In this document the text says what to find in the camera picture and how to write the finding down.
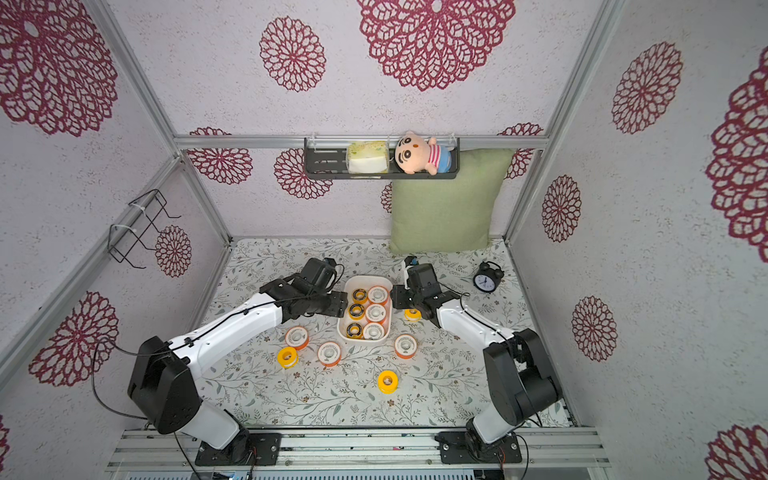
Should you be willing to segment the orange white sealing tape roll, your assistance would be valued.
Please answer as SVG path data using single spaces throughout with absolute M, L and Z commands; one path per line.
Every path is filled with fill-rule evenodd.
M 365 319 L 369 323 L 382 324 L 389 318 L 389 310 L 385 305 L 372 303 L 366 307 Z
M 398 358 L 412 359 L 418 350 L 418 341 L 410 334 L 399 335 L 394 342 L 394 351 Z
M 384 286 L 376 285 L 367 291 L 367 298 L 371 304 L 386 305 L 390 300 L 390 292 Z
M 287 347 L 302 350 L 310 342 L 309 331 L 303 326 L 294 326 L 286 332 L 284 341 Z
M 386 329 L 381 323 L 370 322 L 363 328 L 363 339 L 366 341 L 380 341 L 385 338 L 386 334 Z
M 321 344 L 317 349 L 317 359 L 326 368 L 338 365 L 342 359 L 341 346 L 334 341 Z

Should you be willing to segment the yellow black tape roll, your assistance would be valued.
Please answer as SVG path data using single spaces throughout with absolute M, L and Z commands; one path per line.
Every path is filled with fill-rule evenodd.
M 346 327 L 346 337 L 349 339 L 361 339 L 363 337 L 364 327 L 356 322 L 350 323 Z
M 368 291 L 364 288 L 355 289 L 351 293 L 351 299 L 355 304 L 366 305 L 368 302 Z
M 363 304 L 353 303 L 349 306 L 348 309 L 348 316 L 353 321 L 361 321 L 365 318 L 366 315 L 366 306 Z

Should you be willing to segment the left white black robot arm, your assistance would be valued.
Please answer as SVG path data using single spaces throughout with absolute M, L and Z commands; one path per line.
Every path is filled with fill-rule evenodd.
M 139 347 L 128 397 L 161 434 L 184 433 L 225 450 L 245 428 L 229 413 L 203 399 L 196 381 L 214 364 L 259 334 L 289 320 L 319 314 L 340 318 L 347 294 L 274 280 L 233 311 L 171 340 L 157 336 Z

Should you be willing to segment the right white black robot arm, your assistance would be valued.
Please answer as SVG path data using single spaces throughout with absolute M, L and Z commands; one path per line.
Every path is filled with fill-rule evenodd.
M 395 308 L 419 311 L 423 319 L 481 354 L 491 406 L 468 424 L 468 436 L 475 444 L 490 446 L 500 441 L 562 399 L 560 381 L 535 331 L 513 331 L 495 324 L 453 291 L 427 295 L 397 285 L 391 298 Z

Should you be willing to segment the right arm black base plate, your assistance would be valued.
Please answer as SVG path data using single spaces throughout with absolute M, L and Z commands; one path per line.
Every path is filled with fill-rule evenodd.
M 469 430 L 441 431 L 435 436 L 441 462 L 459 464 L 519 464 L 523 455 L 517 438 L 507 434 L 492 443 L 485 443 Z

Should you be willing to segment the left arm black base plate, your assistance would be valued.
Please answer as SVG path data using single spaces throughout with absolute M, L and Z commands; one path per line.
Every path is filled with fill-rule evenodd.
M 241 431 L 222 449 L 202 442 L 194 464 L 200 467 L 275 466 L 281 441 L 279 433 Z

